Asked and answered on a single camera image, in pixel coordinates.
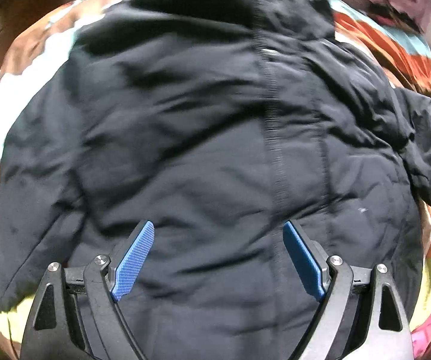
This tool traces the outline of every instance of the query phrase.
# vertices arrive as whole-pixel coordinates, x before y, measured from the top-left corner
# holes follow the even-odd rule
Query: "jacket sleeve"
[[[33,294],[48,264],[68,259],[84,222],[74,176],[77,70],[69,59],[6,137],[0,163],[0,311]]]
[[[395,89],[406,144],[400,150],[415,191],[431,206],[431,99]]]

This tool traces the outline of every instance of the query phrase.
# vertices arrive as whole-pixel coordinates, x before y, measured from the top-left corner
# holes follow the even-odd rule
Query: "textured blue pad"
[[[112,288],[112,297],[119,301],[132,290],[132,286],[139,275],[140,269],[154,243],[154,224],[147,222],[134,243],[115,269],[115,284]]]
[[[305,291],[320,302],[325,297],[320,267],[292,223],[286,222],[286,224],[283,225],[282,236],[283,243],[289,252],[289,256],[300,276],[300,280],[302,280]]]

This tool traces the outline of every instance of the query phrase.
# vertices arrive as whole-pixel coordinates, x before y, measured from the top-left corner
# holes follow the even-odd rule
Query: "metal screw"
[[[339,256],[331,256],[331,263],[335,266],[341,266],[342,265],[342,259]]]
[[[387,273],[387,267],[384,264],[379,264],[377,265],[377,270],[381,273],[381,274],[386,274]]]
[[[57,271],[57,269],[59,269],[60,268],[60,264],[58,263],[58,262],[51,262],[50,264],[49,264],[49,266],[47,267],[47,269],[50,271],[50,272],[55,272],[55,271]]]
[[[103,255],[103,254],[99,254],[99,255],[94,259],[95,263],[96,263],[98,266],[103,266],[103,265],[107,262],[107,260],[108,260],[108,257],[107,257],[107,256],[105,256],[105,255]]]

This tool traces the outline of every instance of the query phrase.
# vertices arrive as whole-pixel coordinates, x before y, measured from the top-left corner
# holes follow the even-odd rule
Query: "black jacket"
[[[0,310],[52,261],[86,264],[142,218],[121,302],[151,360],[287,358],[317,303],[282,242],[389,266],[408,317],[431,205],[431,99],[334,39],[326,0],[130,0],[84,28],[0,165]]]

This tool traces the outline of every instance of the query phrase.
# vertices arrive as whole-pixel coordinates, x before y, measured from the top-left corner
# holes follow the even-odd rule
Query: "puffer jacket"
[[[126,0],[7,136],[0,310],[146,218],[155,243],[121,309],[147,357],[284,359],[317,307],[284,221],[350,265],[385,263],[410,318],[417,195],[431,205],[431,99],[337,42],[327,0]]]

